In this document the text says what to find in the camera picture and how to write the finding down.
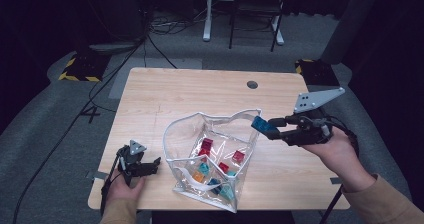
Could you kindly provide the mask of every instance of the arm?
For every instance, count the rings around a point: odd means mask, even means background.
[[[316,154],[343,183],[343,194],[367,223],[424,223],[424,214],[382,177],[370,175],[348,137],[333,128],[326,144],[303,146]]]
[[[119,175],[115,170],[112,180]],[[133,224],[136,223],[137,202],[144,186],[145,178],[141,177],[134,188],[125,183],[124,177],[119,175],[112,182],[107,195],[105,212],[101,224]]]

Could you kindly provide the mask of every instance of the sleeve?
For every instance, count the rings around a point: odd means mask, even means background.
[[[379,175],[369,188],[355,193],[342,191],[366,223],[424,223],[424,213]]]
[[[137,203],[129,199],[116,199],[106,205],[100,224],[135,224]]]

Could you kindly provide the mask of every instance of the table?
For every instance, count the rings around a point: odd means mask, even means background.
[[[212,1],[234,1],[234,0],[207,0],[206,5],[206,20],[205,20],[205,29],[203,31],[203,41],[211,40],[211,29],[212,29]],[[272,28],[275,30],[277,28],[277,18],[274,18],[272,21]],[[281,35],[281,31],[278,30],[277,33],[277,44],[283,45],[284,39]]]
[[[258,84],[256,89],[248,81]],[[133,68],[130,71],[99,171],[108,173],[116,151],[130,139],[147,146],[142,162],[162,157],[158,173],[147,177],[139,209],[217,210],[218,208],[172,191],[176,180],[164,160],[162,137],[166,127],[196,112],[229,116],[244,109],[262,110],[262,117],[283,117],[293,112],[303,78],[294,73]],[[319,158],[283,141],[260,135],[252,155],[239,210],[326,209],[339,185]],[[88,199],[100,208],[103,180],[95,180]],[[347,209],[340,198],[335,209]]]

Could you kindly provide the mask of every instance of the chair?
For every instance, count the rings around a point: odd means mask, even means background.
[[[273,41],[271,46],[271,52],[274,51],[275,42],[277,39],[278,30],[280,27],[281,16],[282,16],[282,0],[234,0],[233,10],[231,13],[231,35],[229,49],[232,47],[234,30],[240,30],[235,28],[235,20],[238,15],[247,15],[260,18],[267,18],[270,21],[278,17],[277,25],[272,28]]]

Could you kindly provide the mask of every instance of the person's hand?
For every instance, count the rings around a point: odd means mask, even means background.
[[[145,177],[141,177],[133,188],[129,187],[125,183],[124,177],[116,169],[113,171],[111,180],[115,177],[116,179],[112,182],[109,188],[106,203],[115,199],[131,199],[137,202],[144,186]]]
[[[348,192],[362,191],[375,182],[360,163],[349,138],[336,127],[333,127],[333,137],[327,143],[302,147],[317,155],[328,169],[335,172]]]

